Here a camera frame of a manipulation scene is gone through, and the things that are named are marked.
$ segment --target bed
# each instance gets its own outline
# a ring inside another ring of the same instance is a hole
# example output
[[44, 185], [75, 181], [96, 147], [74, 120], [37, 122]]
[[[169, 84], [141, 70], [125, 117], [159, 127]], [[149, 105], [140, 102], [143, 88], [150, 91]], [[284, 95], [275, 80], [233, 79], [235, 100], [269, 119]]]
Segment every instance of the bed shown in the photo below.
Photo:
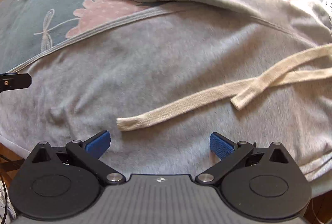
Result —
[[[33, 83], [0, 94], [0, 142], [25, 158], [39, 141], [62, 146], [107, 129], [112, 141], [101, 160], [126, 176], [195, 176], [216, 161], [208, 143], [216, 131], [260, 147], [282, 142], [312, 181], [313, 196], [327, 192], [330, 76], [266, 88], [243, 107], [219, 96], [154, 125], [128, 122], [199, 91], [260, 77], [304, 50], [329, 49], [331, 3], [3, 0], [0, 72], [27, 72]], [[328, 55], [292, 70], [318, 73], [331, 67]]]

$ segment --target black clamp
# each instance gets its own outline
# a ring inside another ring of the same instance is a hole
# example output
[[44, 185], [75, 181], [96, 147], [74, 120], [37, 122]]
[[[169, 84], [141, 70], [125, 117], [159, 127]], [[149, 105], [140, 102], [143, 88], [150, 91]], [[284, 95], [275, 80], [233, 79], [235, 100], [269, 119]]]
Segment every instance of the black clamp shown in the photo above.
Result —
[[217, 187], [234, 211], [255, 220], [276, 221], [295, 217], [306, 209], [311, 187], [280, 142], [256, 148], [256, 144], [235, 144], [214, 132], [210, 148], [221, 161], [195, 181]]
[[31, 85], [31, 76], [28, 73], [0, 74], [0, 93], [2, 91], [28, 88]]
[[11, 183], [15, 209], [33, 219], [67, 218], [89, 207], [105, 186], [124, 183], [122, 174], [95, 158], [94, 152], [103, 154], [110, 141], [110, 133], [101, 131], [65, 147], [39, 142]]

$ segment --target cream drawstring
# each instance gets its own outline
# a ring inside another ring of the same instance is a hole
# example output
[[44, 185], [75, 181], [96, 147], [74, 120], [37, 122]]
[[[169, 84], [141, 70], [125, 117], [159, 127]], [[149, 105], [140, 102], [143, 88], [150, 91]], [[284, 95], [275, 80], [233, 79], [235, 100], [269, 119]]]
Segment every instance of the cream drawstring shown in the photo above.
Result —
[[150, 127], [206, 104], [232, 96], [235, 97], [231, 99], [231, 102], [238, 110], [241, 110], [267, 87], [332, 77], [332, 67], [322, 70], [288, 72], [303, 63], [330, 54], [332, 54], [331, 43], [304, 50], [279, 61], [258, 77], [208, 88], [141, 115], [117, 118], [117, 127], [121, 131]]

